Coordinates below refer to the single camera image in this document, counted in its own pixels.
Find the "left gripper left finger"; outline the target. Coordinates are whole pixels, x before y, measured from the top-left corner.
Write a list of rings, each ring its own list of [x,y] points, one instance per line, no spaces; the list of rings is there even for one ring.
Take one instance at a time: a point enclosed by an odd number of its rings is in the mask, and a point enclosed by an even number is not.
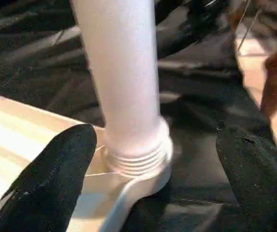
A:
[[[90,124],[59,133],[0,199],[0,232],[65,232],[97,146]]]

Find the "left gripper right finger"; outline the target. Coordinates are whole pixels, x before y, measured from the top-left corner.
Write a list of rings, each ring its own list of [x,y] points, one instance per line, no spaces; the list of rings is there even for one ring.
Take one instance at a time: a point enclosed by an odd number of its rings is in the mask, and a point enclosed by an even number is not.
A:
[[[277,232],[277,144],[270,126],[220,122],[216,150],[251,230]]]

